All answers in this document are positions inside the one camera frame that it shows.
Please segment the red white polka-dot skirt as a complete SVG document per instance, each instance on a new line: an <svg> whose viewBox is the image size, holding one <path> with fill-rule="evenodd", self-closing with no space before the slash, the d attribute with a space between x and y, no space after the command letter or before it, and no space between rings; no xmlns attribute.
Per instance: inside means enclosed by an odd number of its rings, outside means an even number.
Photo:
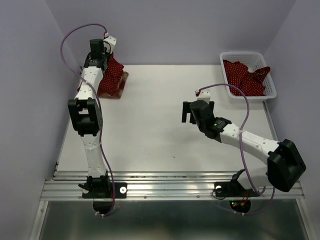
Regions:
<svg viewBox="0 0 320 240"><path fill-rule="evenodd" d="M101 98L120 98L123 75L124 65L119 63L112 53L107 63L107 70L98 87L98 96Z"/></svg>

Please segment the red beige plaid skirt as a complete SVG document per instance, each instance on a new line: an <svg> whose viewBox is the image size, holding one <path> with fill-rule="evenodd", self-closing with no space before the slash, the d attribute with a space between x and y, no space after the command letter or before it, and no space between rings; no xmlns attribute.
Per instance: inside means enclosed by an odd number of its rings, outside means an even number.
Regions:
<svg viewBox="0 0 320 240"><path fill-rule="evenodd" d="M101 98L120 99L129 74L122 69L108 69L97 89L97 95Z"/></svg>

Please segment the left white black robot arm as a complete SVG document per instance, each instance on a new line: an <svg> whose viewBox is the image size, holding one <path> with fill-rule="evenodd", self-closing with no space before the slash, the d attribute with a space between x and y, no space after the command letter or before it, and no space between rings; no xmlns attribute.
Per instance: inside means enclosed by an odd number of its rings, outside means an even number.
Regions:
<svg viewBox="0 0 320 240"><path fill-rule="evenodd" d="M113 188L101 150L103 115L98 103L98 88L110 55L102 39L91 39L89 45L82 83L75 98L67 104L73 129L82 140L88 166L86 182L78 186L85 199L111 198Z"/></svg>

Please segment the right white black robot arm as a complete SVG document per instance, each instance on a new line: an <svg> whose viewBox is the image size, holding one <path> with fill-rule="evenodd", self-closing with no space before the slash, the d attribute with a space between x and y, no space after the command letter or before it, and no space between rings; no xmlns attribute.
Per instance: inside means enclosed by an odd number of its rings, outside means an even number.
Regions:
<svg viewBox="0 0 320 240"><path fill-rule="evenodd" d="M289 192L307 167L296 147L288 139L281 142L242 131L237 125L223 117L215 117L214 102L196 100L183 102L181 121L197 125L207 138L230 145L254 156L264 166L250 172L243 168L235 173L231 180L215 182L218 198L241 197L245 192L256 197L254 188L274 187L282 192Z"/></svg>

